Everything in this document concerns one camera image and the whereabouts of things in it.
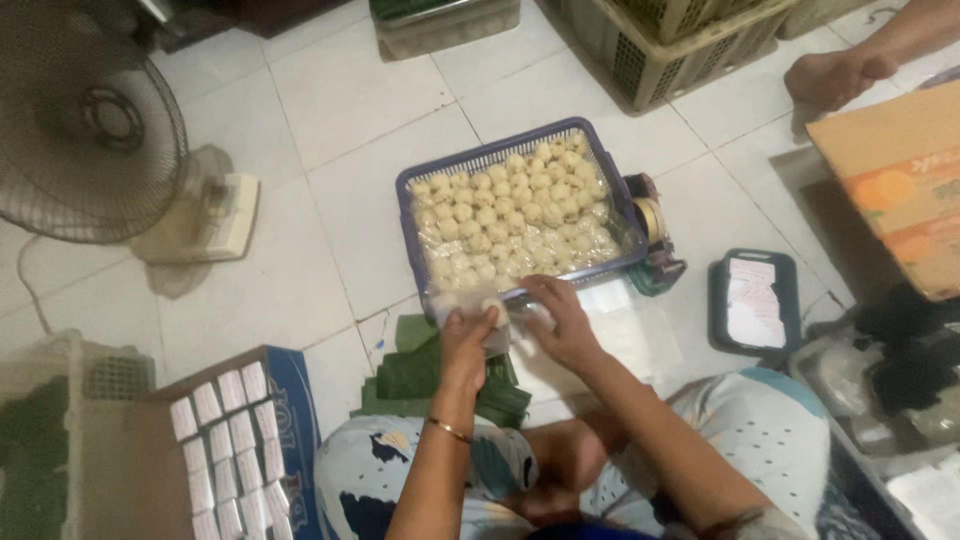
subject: hand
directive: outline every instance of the hand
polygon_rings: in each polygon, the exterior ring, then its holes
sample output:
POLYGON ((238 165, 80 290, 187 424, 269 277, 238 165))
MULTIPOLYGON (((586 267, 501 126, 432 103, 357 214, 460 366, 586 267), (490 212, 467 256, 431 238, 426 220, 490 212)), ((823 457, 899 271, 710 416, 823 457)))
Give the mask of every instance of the hand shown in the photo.
POLYGON ((590 329, 573 285, 549 276, 529 276, 519 285, 550 311, 556 328, 549 331, 537 316, 527 320, 527 330, 547 354, 577 375, 607 357, 590 329))
POLYGON ((487 375, 487 352, 483 341, 496 325, 499 310, 488 307, 477 317, 464 319, 460 309, 450 311, 440 332, 440 385, 475 395, 487 375))

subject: power cord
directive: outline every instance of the power cord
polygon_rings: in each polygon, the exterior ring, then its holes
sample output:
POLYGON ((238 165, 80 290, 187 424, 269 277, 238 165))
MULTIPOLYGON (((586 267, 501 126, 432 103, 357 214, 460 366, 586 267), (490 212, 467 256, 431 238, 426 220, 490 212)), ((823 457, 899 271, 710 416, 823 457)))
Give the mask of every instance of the power cord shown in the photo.
POLYGON ((36 295, 34 288, 31 287, 27 282, 27 279, 23 277, 23 257, 27 253, 27 250, 30 249, 30 247, 39 239, 40 235, 34 234, 29 240, 27 240, 27 243, 23 244, 23 247, 20 248, 20 253, 16 256, 16 276, 20 279, 20 282, 23 283, 23 286, 27 289, 27 292, 30 293, 30 298, 34 303, 34 311, 36 311, 36 318, 39 319, 44 333, 50 335, 53 333, 53 331, 50 330, 50 323, 47 322, 47 317, 43 314, 43 307, 40 306, 40 297, 36 295))

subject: plastic crate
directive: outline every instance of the plastic crate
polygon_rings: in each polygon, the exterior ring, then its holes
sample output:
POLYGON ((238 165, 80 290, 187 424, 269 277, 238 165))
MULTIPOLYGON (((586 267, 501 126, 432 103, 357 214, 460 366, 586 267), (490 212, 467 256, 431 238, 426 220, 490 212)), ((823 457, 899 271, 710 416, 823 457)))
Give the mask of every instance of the plastic crate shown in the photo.
POLYGON ((614 0, 553 3, 629 105, 644 110, 774 50, 774 32, 796 1, 768 0, 671 45, 659 44, 614 0))
POLYGON ((404 60, 514 28, 520 23, 520 0, 460 0, 373 22, 377 39, 395 59, 404 60))
MULTIPOLYGON (((416 180, 427 180, 431 175, 438 172, 452 175, 458 171, 468 171, 472 175, 474 172, 486 170, 495 163, 503 162, 511 154, 522 156, 532 154, 534 148, 541 142, 549 142, 558 136, 566 137, 571 135, 574 130, 580 130, 587 138, 589 148, 584 155, 584 160, 592 162, 596 167, 597 178, 606 181, 610 186, 607 202, 610 204, 611 212, 616 212, 623 218, 620 220, 611 219, 609 225, 611 236, 623 249, 623 255, 589 268, 563 274, 558 278, 574 283, 587 282, 613 270, 636 264, 646 257, 647 240, 640 230, 639 222, 636 221, 630 192, 623 178, 620 177, 620 173, 617 172, 616 166, 613 164, 613 158, 604 150, 597 133, 593 130, 593 126, 585 118, 567 118, 525 134, 514 135, 454 156, 411 167, 400 173, 400 176, 396 178, 396 197, 400 204, 400 227, 403 229, 407 257, 410 259, 410 267, 414 272, 414 280, 417 282, 417 290, 420 292, 420 302, 423 304, 424 310, 429 308, 429 303, 426 302, 429 271, 426 260, 423 258, 414 214, 410 210, 413 196, 410 194, 409 184, 416 180)), ((515 288, 501 293, 500 298, 506 302, 522 294, 524 294, 523 289, 515 288)))
POLYGON ((777 37, 793 39, 874 0, 801 0, 786 16, 777 37))
POLYGON ((131 403, 154 388, 153 360, 63 331, 0 357, 0 405, 27 397, 57 376, 68 377, 69 392, 63 418, 67 507, 60 538, 135 538, 135 486, 127 477, 133 452, 120 435, 131 403))
POLYGON ((689 36, 710 22, 756 7, 763 0, 623 0, 663 43, 689 36))

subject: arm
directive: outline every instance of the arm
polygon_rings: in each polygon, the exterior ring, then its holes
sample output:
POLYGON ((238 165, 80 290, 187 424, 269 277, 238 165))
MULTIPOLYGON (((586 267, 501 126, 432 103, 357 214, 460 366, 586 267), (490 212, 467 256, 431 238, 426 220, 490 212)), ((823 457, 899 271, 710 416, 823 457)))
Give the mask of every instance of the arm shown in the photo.
MULTIPOLYGON (((485 376, 486 353, 481 343, 493 329, 496 315, 491 307, 478 320, 465 323, 454 310, 441 333, 441 382, 430 416, 467 435, 473 435, 473 407, 485 376)), ((424 422, 387 539, 458 538, 468 465, 468 444, 424 422)))
POLYGON ((601 349, 573 286, 533 276, 520 283, 557 327, 528 323, 543 349, 579 376, 610 408, 649 460, 686 523, 698 534, 772 503, 647 385, 601 349))

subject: white floor tile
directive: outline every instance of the white floor tile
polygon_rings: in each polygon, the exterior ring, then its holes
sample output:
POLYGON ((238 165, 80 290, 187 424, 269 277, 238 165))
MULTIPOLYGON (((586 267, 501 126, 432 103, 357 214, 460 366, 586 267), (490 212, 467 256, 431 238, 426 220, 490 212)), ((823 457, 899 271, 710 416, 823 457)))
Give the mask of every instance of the white floor tile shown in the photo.
POLYGON ((583 116, 621 174, 658 175, 706 151, 669 106, 636 117, 624 114, 570 50, 470 94, 460 104, 485 143, 583 116))
POLYGON ((277 61, 290 53, 335 34, 347 26, 370 16, 369 0, 351 0, 342 6, 323 12, 312 19, 280 34, 263 39, 260 47, 267 61, 277 61))
POLYGON ((216 146, 229 155, 235 172, 254 175, 264 189, 303 175, 266 67, 193 101, 183 117, 192 149, 216 146))
POLYGON ((46 298, 40 305, 53 331, 77 329, 85 339, 109 345, 133 345, 151 356, 157 384, 164 381, 163 341, 156 296, 147 284, 143 262, 128 258, 46 298))
POLYGON ((38 341, 43 327, 32 305, 26 305, 0 317, 0 354, 9 353, 38 341))
POLYGON ((710 264, 732 248, 791 256, 797 263, 801 313, 827 289, 714 156, 687 163, 657 178, 656 184, 677 257, 689 264, 673 289, 652 300, 667 312, 684 356, 684 365, 672 378, 696 380, 752 365, 755 359, 721 353, 709 345, 710 264))
POLYGON ((417 292, 400 230, 397 175, 477 144, 460 108, 452 105, 309 174, 357 319, 417 292))
POLYGON ((712 83, 671 100, 710 148, 717 148, 793 109, 783 75, 807 53, 847 48, 829 28, 819 28, 712 83))
POLYGON ((540 6, 522 0, 516 28, 430 56, 459 99, 565 48, 540 6))
POLYGON ((373 373, 356 327, 306 349, 303 356, 320 436, 326 439, 360 408, 360 389, 373 373))
POLYGON ((349 327, 347 295, 306 180, 260 194, 247 256, 160 298, 172 380, 262 344, 301 349, 349 327))
POLYGON ((177 101, 186 103, 264 66, 259 37, 232 29, 172 55, 151 55, 177 101))
POLYGON ((271 69, 306 171, 453 101, 428 56, 381 60, 369 19, 271 69))
POLYGON ((412 296, 396 306, 391 306, 373 317, 357 323, 360 337, 363 339, 367 359, 374 372, 383 363, 383 356, 396 352, 396 319, 400 315, 419 315, 423 313, 420 296, 412 296))

